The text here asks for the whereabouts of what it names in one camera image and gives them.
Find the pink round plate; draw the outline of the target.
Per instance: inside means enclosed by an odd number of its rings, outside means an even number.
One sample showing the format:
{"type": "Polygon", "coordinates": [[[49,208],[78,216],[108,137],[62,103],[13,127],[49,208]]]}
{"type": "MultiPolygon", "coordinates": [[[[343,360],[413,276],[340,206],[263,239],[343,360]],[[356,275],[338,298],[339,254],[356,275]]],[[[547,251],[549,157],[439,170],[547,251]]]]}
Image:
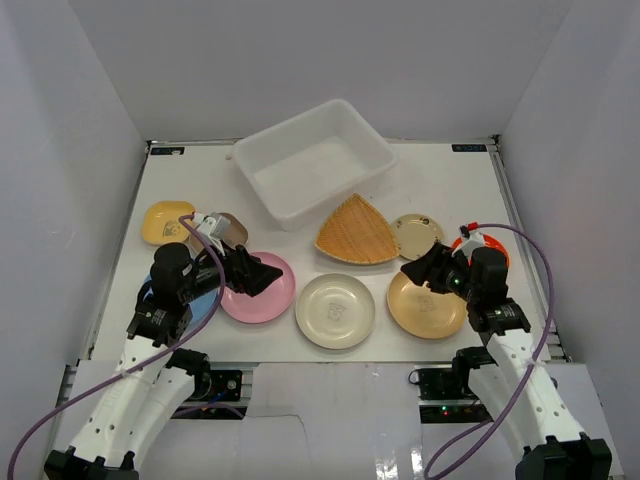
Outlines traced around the pink round plate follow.
{"type": "Polygon", "coordinates": [[[227,290],[221,301],[224,311],[245,324],[262,324],[274,320],[292,303],[296,293],[296,279],[290,265],[269,252],[253,252],[263,263],[279,268],[283,275],[256,297],[227,290]]]}

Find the tan round plate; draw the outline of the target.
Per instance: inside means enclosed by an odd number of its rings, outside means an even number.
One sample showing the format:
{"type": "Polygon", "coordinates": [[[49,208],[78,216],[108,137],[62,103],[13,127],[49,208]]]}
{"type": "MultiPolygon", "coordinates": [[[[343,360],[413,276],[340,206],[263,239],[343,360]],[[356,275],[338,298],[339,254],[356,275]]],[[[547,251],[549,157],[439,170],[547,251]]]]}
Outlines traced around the tan round plate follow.
{"type": "Polygon", "coordinates": [[[395,322],[418,338],[437,340],[459,331],[467,316],[465,303],[454,294],[436,294],[418,287],[402,272],[391,280],[387,305],[395,322]]]}

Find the woven bamboo fan tray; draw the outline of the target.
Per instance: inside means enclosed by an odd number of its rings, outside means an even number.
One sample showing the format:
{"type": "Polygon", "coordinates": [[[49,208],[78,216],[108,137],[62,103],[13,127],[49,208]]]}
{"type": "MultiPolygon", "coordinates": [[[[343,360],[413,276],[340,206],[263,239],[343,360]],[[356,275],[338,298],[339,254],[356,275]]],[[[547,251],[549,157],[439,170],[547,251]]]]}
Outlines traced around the woven bamboo fan tray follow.
{"type": "Polygon", "coordinates": [[[359,194],[351,195],[327,217],[314,246],[333,259],[355,265],[377,265],[399,256],[388,222],[359,194]]]}

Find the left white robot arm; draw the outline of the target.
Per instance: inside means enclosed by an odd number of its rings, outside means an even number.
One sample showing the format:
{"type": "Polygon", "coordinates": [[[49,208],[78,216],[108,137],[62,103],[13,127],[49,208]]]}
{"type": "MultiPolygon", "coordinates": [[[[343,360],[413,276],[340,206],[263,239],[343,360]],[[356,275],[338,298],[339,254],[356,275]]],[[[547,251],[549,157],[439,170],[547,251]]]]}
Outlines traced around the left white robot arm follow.
{"type": "Polygon", "coordinates": [[[225,290],[255,297],[282,276],[242,247],[207,247],[192,256],[182,243],[160,246],[113,376],[96,387],[101,397],[84,426],[44,465],[50,479],[136,479],[150,445],[187,398],[211,387],[208,357],[183,348],[195,300],[225,290]]]}

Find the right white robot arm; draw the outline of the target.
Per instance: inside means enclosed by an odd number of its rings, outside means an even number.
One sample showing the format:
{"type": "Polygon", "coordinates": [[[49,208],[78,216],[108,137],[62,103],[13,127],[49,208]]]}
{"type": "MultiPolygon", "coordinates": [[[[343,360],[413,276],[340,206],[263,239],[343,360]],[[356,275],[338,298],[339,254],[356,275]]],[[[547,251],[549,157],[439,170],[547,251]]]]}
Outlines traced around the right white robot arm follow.
{"type": "Polygon", "coordinates": [[[492,419],[486,432],[499,432],[509,443],[516,478],[608,478],[606,441],[587,434],[538,361],[529,321],[508,295],[505,255],[485,246],[465,255],[436,243],[401,270],[417,286],[464,301],[482,344],[457,351],[452,388],[484,405],[492,419]]]}

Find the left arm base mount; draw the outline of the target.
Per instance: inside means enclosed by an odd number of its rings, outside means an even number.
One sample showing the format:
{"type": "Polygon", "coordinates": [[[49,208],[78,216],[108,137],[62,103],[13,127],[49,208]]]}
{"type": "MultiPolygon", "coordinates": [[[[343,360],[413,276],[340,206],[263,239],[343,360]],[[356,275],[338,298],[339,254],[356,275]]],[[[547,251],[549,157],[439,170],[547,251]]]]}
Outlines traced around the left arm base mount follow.
{"type": "Polygon", "coordinates": [[[195,375],[193,393],[178,407],[173,419],[240,419],[235,406],[242,399],[244,372],[238,369],[207,369],[195,375]]]}

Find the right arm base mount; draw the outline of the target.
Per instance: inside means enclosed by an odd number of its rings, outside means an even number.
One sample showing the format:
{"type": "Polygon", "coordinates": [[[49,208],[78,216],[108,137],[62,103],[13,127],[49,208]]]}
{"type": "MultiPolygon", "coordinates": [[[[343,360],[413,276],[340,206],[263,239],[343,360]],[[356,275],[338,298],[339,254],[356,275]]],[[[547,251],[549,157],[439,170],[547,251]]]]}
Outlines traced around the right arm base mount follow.
{"type": "Polygon", "coordinates": [[[418,389],[423,424],[480,423],[491,415],[478,397],[461,385],[451,367],[416,368],[407,377],[418,389]]]}

